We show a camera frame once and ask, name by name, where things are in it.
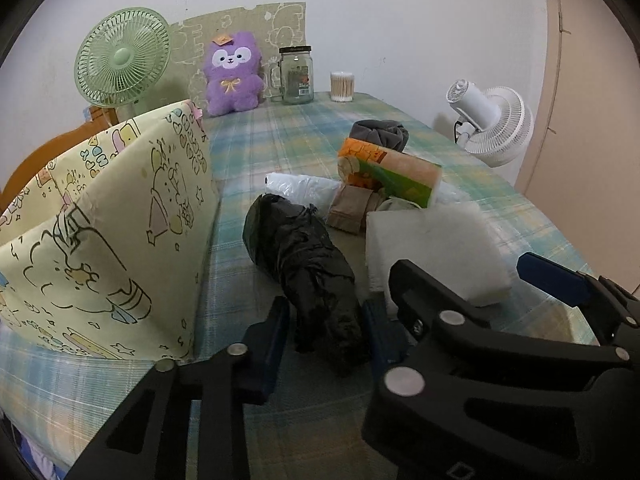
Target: white desk fan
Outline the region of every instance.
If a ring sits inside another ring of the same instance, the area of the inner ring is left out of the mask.
[[[490,168],[511,162],[526,149],[533,120],[515,90],[497,86],[482,92],[459,79],[447,91],[447,101],[460,114],[454,126],[456,143]]]

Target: yellow ribbon bow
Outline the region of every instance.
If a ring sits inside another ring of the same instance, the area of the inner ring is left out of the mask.
[[[239,84],[240,81],[241,79],[239,77],[236,77],[235,79],[225,79],[224,81],[220,81],[220,86],[226,87],[225,94],[228,94],[229,92],[236,91],[235,86]]]

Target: door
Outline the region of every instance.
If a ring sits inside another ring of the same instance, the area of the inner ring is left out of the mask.
[[[640,65],[603,0],[559,0],[558,86],[525,195],[597,274],[640,285]]]

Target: green desk fan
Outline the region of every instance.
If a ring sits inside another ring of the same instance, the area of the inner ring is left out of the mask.
[[[76,86],[91,104],[117,108],[123,121],[146,112],[140,98],[169,62],[165,19],[151,9],[130,7],[100,21],[76,56]]]

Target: jar label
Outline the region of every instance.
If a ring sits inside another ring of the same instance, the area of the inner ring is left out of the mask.
[[[297,66],[287,72],[289,94],[293,97],[309,95],[309,67]]]

